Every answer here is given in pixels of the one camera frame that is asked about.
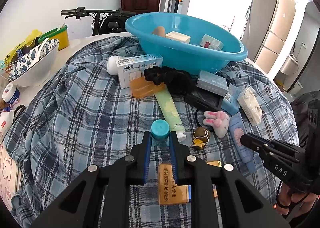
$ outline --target metal screw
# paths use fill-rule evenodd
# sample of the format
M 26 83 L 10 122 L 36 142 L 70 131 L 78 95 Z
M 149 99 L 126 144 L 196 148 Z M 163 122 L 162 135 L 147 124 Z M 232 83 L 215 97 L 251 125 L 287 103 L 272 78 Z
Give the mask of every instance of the metal screw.
M 231 165 L 231 164 L 225 164 L 225 165 L 224 165 L 224 169 L 225 169 L 226 171 L 232 171 L 232 170 L 233 170 L 233 165 Z
M 127 162 L 134 161 L 134 156 L 132 156 L 132 155 L 127 155 L 127 156 L 124 157 L 124 160 L 127 161 Z
M 194 161 L 196 161 L 196 159 L 197 158 L 194 155 L 187 156 L 187 161 L 194 162 Z
M 90 165 L 88 166 L 88 171 L 89 172 L 95 172 L 98 169 L 96 165 Z

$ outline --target blue plastic basin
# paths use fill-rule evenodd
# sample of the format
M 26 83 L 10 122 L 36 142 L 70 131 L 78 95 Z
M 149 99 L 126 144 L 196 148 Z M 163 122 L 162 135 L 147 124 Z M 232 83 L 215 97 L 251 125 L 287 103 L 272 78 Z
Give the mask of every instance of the blue plastic basin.
M 166 33 L 176 31 L 191 36 L 190 44 L 152 34 L 158 26 L 163 26 Z M 144 13 L 129 18 L 125 29 L 139 38 L 140 45 L 147 54 L 160 54 L 164 66 L 191 74 L 199 74 L 200 70 L 216 73 L 229 61 L 241 61 L 248 55 L 247 48 L 228 31 L 192 16 L 164 12 Z M 204 34 L 221 41 L 224 44 L 223 52 L 196 46 Z

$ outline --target blue floral pattern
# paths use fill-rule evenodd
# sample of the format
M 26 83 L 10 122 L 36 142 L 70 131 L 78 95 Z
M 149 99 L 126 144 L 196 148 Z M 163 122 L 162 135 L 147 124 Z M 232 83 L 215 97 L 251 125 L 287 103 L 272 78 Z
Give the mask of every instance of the blue floral pattern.
M 44 47 L 41 49 L 39 60 L 41 60 L 44 56 L 50 53 L 58 44 L 59 39 L 48 40 Z M 13 67 L 8 76 L 9 81 L 15 80 L 28 70 L 28 68 L 31 65 L 31 62 L 36 58 L 36 54 L 39 51 L 40 46 L 41 44 L 27 52 L 21 58 L 21 60 Z

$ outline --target gray box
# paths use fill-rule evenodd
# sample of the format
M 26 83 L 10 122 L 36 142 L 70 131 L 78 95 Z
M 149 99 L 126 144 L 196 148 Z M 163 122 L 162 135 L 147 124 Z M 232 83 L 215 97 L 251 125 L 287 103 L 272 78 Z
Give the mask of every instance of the gray box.
M 203 70 L 200 71 L 197 87 L 208 90 L 222 97 L 225 97 L 228 93 L 228 85 L 225 78 Z

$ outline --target black fluffy object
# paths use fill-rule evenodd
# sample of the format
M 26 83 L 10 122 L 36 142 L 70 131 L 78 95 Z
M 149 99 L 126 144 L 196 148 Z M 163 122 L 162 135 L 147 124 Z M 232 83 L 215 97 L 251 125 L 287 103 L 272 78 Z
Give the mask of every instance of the black fluffy object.
M 171 94 L 186 95 L 196 88 L 196 83 L 188 72 L 167 66 L 145 69 L 144 77 L 146 81 L 152 81 L 155 85 L 164 82 Z

